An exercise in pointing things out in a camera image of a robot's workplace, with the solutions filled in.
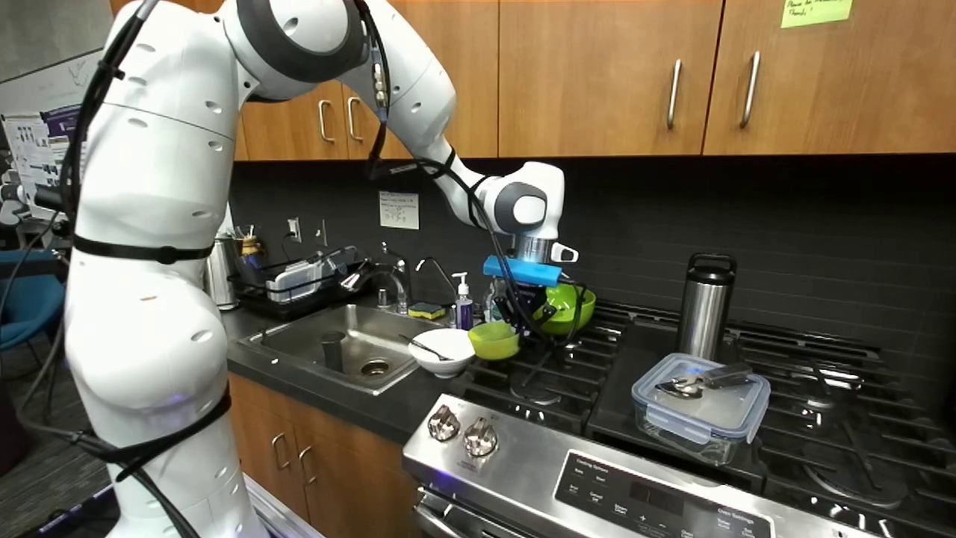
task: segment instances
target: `sticky note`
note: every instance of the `sticky note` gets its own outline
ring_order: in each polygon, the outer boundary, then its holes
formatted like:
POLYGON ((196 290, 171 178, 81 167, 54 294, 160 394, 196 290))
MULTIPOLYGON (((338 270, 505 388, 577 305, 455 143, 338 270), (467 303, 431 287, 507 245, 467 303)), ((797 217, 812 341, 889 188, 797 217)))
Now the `sticky note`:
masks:
POLYGON ((849 22, 855 0, 782 0, 782 24, 780 28, 812 28, 849 22))

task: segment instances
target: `humanoid robot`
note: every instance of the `humanoid robot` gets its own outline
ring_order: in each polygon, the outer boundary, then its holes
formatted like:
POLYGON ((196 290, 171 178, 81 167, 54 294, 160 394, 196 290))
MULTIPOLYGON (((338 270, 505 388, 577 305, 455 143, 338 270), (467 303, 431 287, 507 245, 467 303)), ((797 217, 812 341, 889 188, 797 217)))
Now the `humanoid robot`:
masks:
POLYGON ((114 535, 260 538, 226 420, 226 332, 204 294, 243 102, 341 78, 455 217, 513 236, 523 261, 558 241, 564 181, 550 166, 470 170, 443 136, 455 87, 384 0, 223 0, 214 15, 144 0, 117 15, 117 43, 128 51, 77 127, 65 296, 68 369, 96 438, 120 450, 101 453, 120 499, 114 535))

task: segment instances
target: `sink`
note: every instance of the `sink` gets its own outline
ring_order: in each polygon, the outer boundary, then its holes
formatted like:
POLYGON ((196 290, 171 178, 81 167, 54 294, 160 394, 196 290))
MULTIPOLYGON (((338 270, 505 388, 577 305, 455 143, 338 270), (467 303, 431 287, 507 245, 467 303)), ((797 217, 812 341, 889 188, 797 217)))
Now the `sink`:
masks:
POLYGON ((240 345, 271 369, 283 366, 356 391, 381 394, 417 366, 408 341, 432 329, 367 305, 338 305, 255 332, 240 345))

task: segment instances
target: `lower cabinet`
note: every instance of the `lower cabinet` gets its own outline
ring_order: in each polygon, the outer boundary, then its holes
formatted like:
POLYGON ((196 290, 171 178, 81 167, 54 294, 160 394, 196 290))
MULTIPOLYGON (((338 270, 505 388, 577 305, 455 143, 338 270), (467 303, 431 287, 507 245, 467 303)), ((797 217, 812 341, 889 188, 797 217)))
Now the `lower cabinet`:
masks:
POLYGON ((401 445, 229 378, 243 469, 329 538, 420 535, 401 445))

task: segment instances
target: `oven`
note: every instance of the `oven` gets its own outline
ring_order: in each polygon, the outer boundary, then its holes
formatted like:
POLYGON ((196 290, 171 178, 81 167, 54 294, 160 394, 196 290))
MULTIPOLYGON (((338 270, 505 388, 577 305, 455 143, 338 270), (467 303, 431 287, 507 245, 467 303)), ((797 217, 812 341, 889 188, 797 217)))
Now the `oven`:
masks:
POLYGON ((404 450, 426 535, 956 535, 956 450, 874 348, 728 326, 724 363, 771 381, 728 459, 647 432, 631 387, 679 320, 603 305, 561 348, 476 363, 404 450))

